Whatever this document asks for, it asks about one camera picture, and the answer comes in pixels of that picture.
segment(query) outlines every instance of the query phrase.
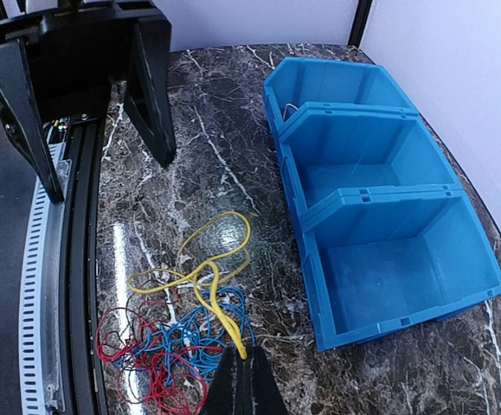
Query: blue plastic bin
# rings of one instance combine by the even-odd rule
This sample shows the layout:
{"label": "blue plastic bin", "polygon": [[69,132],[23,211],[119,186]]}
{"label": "blue plastic bin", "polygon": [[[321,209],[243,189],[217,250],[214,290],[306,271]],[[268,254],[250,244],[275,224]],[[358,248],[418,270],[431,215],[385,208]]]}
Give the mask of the blue plastic bin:
{"label": "blue plastic bin", "polygon": [[341,188],[364,197],[462,189],[417,117],[307,110],[282,135],[278,153],[302,222]]}
{"label": "blue plastic bin", "polygon": [[263,98],[275,138],[306,108],[418,114],[384,67],[363,63],[285,58],[264,82]]}
{"label": "blue plastic bin", "polygon": [[445,318],[501,294],[463,190],[340,197],[299,238],[318,350]]}

